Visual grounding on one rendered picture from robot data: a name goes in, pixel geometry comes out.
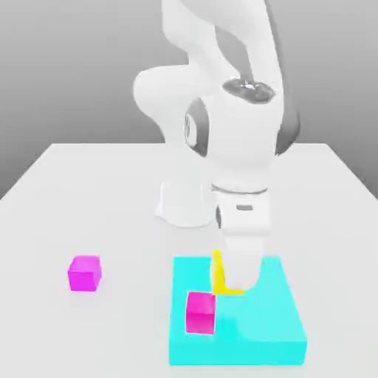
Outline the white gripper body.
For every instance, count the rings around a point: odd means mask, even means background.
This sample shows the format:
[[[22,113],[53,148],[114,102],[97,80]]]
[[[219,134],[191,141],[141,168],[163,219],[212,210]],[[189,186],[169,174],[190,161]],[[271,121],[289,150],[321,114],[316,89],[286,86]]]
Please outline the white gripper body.
[[[260,275],[264,238],[228,236],[224,241],[222,263],[226,287],[252,289]]]

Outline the small yellow cube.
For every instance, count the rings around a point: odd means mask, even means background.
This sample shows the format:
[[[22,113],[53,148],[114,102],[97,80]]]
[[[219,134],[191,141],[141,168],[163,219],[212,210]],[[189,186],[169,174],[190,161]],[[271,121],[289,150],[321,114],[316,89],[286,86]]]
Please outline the small yellow cube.
[[[224,266],[221,252],[214,250],[210,263],[210,281],[214,295],[243,295],[244,290],[230,289],[225,285]]]

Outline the small pink cube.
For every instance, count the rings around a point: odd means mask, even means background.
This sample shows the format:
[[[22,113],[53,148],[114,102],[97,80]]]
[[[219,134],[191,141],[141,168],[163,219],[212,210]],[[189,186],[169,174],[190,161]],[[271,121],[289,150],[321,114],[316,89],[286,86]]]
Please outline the small pink cube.
[[[216,296],[210,292],[189,292],[185,308],[185,331],[214,335]]]

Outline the small magenta cube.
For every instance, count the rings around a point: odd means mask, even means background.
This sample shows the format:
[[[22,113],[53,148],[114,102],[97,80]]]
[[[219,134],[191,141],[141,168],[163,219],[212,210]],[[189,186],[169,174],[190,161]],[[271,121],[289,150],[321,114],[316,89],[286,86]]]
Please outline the small magenta cube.
[[[100,257],[76,255],[69,266],[67,275],[73,292],[95,292],[102,278]]]

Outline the large cyan box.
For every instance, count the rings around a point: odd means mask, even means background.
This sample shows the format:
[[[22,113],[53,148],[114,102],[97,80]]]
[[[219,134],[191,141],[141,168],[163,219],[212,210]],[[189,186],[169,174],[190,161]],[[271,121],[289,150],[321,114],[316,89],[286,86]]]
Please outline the large cyan box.
[[[210,258],[173,260],[171,365],[302,365],[307,338],[281,260],[262,260],[257,284],[243,295],[215,295],[214,335],[185,331],[189,292],[212,292]]]

